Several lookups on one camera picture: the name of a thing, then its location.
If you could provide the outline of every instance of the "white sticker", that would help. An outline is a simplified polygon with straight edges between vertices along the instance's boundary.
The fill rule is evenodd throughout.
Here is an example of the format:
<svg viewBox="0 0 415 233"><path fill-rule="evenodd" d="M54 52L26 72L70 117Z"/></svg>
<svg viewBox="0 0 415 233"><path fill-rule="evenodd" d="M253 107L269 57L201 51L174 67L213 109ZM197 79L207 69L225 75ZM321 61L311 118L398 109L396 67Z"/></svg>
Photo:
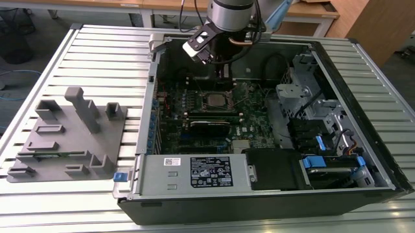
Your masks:
<svg viewBox="0 0 415 233"><path fill-rule="evenodd" d="M122 6L139 7L137 4L121 4Z"/></svg>
<svg viewBox="0 0 415 233"><path fill-rule="evenodd" d="M181 158L165 158L165 166L181 166Z"/></svg>

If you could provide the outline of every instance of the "blue cable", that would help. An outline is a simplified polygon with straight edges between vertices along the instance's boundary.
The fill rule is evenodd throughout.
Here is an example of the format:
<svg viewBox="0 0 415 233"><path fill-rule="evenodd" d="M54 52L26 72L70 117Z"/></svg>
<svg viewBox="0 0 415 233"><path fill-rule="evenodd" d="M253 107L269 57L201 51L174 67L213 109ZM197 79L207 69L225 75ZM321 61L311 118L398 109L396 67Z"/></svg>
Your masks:
<svg viewBox="0 0 415 233"><path fill-rule="evenodd" d="M39 71L30 70L30 69L19 69L19 70L13 70L13 71L5 72L5 73L0 74L0 76L5 75L5 74L13 73L13 72L33 72L33 73L37 73L37 74L42 75L42 72L39 72Z"/></svg>
<svg viewBox="0 0 415 233"><path fill-rule="evenodd" d="M39 74L39 76L42 75L42 72L39 72L39 71L30 70L30 69L19 69L19 70L13 70L13 71L5 72L5 73L0 74L0 76L5 75L5 74L13 73L13 72L33 72L33 73ZM25 99L26 99L26 98L22 98L22 99L10 99L10 98L0 97L0 100L11 100L11 101L18 101L18 100L25 100Z"/></svg>
<svg viewBox="0 0 415 233"><path fill-rule="evenodd" d="M26 100L26 98L22 98L22 99L10 99L10 98L0 97L0 100L11 100L11 101L18 101L18 100Z"/></svg>

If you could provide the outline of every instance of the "gray holder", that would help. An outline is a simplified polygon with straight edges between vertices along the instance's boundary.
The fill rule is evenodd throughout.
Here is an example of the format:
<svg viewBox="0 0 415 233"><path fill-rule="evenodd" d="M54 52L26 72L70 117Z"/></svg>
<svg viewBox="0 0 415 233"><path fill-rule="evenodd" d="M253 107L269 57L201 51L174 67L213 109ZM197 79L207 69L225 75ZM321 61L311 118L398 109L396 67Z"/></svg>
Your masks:
<svg viewBox="0 0 415 233"><path fill-rule="evenodd" d="M69 87L74 106L42 100L39 119L9 171L13 183L111 179L117 168L127 107L97 106L81 87Z"/></svg>

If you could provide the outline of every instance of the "green circuit board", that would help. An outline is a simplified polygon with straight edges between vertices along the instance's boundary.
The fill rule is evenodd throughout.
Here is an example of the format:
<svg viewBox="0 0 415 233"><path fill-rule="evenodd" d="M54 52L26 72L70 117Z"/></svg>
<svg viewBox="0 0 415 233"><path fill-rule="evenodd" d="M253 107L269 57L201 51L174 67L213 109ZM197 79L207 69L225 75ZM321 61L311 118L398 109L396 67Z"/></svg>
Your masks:
<svg viewBox="0 0 415 233"><path fill-rule="evenodd" d="M250 82L237 82L230 91L185 90L175 85L163 92L163 154L234 153L234 140L249 140L253 148L274 148L277 144L265 107L270 91ZM226 122L230 131L221 136L189 135L189 125L195 121Z"/></svg>

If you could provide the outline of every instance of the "wooden desk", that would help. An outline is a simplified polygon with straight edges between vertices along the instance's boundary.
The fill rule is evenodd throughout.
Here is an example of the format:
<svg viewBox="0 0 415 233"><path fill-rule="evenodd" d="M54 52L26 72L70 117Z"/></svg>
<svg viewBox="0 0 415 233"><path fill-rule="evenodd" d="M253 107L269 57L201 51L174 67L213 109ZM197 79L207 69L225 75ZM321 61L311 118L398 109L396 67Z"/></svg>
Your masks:
<svg viewBox="0 0 415 233"><path fill-rule="evenodd" d="M142 14L147 28L154 27L154 15L178 16L181 4L182 0L7 0L0 2L0 6L5 7ZM209 0L198 0L202 16L207 15L207 8ZM185 3L183 16L198 16L193 0ZM285 21L318 24L314 36L325 37L337 18L339 18L339 13L326 11L321 4L299 2L290 7Z"/></svg>

